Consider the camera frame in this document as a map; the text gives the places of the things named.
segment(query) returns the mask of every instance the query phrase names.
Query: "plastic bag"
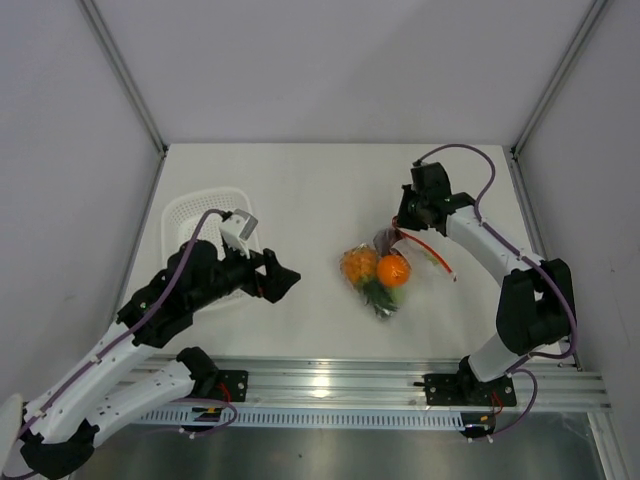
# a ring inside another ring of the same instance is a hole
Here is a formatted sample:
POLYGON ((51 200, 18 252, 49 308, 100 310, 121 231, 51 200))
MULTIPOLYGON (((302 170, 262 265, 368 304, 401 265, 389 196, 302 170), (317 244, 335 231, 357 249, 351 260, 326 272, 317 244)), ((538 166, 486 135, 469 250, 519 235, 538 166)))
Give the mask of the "plastic bag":
POLYGON ((371 244, 362 243, 346 251, 340 261, 351 287, 382 320, 398 311, 412 277, 413 283, 424 282, 441 270, 455 281, 455 274, 442 257, 424 242, 406 235, 393 227, 382 229, 371 244))

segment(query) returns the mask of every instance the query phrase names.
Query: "black mounting bracket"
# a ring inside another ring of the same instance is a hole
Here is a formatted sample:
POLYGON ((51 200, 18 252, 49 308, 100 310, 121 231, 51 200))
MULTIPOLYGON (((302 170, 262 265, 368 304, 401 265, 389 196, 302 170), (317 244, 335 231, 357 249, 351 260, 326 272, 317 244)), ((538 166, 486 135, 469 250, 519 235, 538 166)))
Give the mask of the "black mounting bracket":
MULTIPOLYGON (((246 370, 220 370, 218 372, 218 381, 220 382, 219 384, 226 387, 233 403, 245 402, 247 388, 249 387, 249 372, 246 370)), ((208 398, 224 400, 224 397, 220 396, 222 393, 222 390, 216 389, 208 398)))
POLYGON ((460 361, 457 373, 427 373, 423 387, 427 405, 439 407, 515 407, 518 404, 513 381, 503 375, 490 382, 476 380, 469 367, 469 357, 460 361))

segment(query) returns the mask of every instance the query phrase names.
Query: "white plastic basket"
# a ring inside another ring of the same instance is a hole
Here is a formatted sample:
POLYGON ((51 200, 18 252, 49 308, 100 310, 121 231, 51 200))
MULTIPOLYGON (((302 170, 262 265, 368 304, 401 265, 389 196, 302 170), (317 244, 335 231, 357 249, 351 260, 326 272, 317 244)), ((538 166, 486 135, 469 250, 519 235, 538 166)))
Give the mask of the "white plastic basket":
MULTIPOLYGON (((210 208, 230 211, 240 208, 246 212, 253 213, 249 197, 237 188, 222 187, 199 190, 176 198, 165 207, 160 219, 160 248, 163 265, 166 265, 169 257, 191 238, 198 220, 210 208)), ((222 237, 220 236, 221 222, 222 219, 218 215, 210 215, 198 235, 200 240, 208 240, 216 246, 219 259, 224 258, 222 237)), ((257 232, 253 232, 247 244, 252 250, 260 251, 257 232)), ((214 310, 247 298, 249 296, 246 293, 236 290, 231 295, 213 302, 202 310, 214 310)))

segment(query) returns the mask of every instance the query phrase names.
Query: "red wire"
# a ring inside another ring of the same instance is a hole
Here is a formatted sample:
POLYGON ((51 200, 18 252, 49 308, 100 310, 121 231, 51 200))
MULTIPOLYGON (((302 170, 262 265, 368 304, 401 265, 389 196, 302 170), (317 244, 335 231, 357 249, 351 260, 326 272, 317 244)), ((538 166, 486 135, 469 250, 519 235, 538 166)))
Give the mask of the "red wire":
POLYGON ((502 403, 502 400, 500 400, 500 397, 498 396, 498 394, 496 392, 492 392, 491 393, 491 404, 493 405, 493 399, 496 399, 496 401, 498 402, 498 406, 500 407, 500 410, 498 410, 498 413, 495 413, 494 415, 497 417, 498 415, 500 415, 502 413, 502 410, 504 409, 504 404, 502 403))
POLYGON ((222 393, 224 394, 224 398, 225 398, 225 402, 231 402, 231 393, 229 393, 229 389, 227 388, 227 386, 224 383, 221 383, 220 385, 218 385, 218 388, 220 390, 222 390, 222 393))
POLYGON ((398 221, 398 217, 393 217, 393 219, 391 220, 391 225, 393 226, 393 228, 395 228, 398 231, 398 233, 400 233, 400 235, 402 235, 403 238, 408 238, 409 240, 412 240, 412 241, 416 242, 418 245, 420 245, 422 248, 424 248, 426 251, 428 251, 431 255, 433 255, 435 257, 435 259, 438 260, 438 263, 440 263, 440 265, 442 265, 442 268, 444 268, 449 275, 453 276, 453 281, 455 282, 457 280, 457 277, 456 277, 455 273, 453 273, 453 270, 451 269, 449 264, 445 261, 445 259, 442 258, 438 252, 436 252, 433 248, 431 248, 429 245, 424 243, 419 238, 414 237, 413 235, 410 235, 410 234, 400 230, 398 228, 398 226, 396 225, 397 221, 398 221))

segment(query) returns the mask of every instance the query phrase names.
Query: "metal floor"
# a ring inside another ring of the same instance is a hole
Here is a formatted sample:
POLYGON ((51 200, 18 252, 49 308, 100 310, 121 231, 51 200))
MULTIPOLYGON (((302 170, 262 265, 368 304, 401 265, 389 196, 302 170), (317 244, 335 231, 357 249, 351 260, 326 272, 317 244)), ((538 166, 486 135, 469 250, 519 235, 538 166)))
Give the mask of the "metal floor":
POLYGON ((154 430, 123 430, 73 480, 605 478, 582 414, 532 414, 493 445, 434 431, 230 428, 190 441, 154 430))

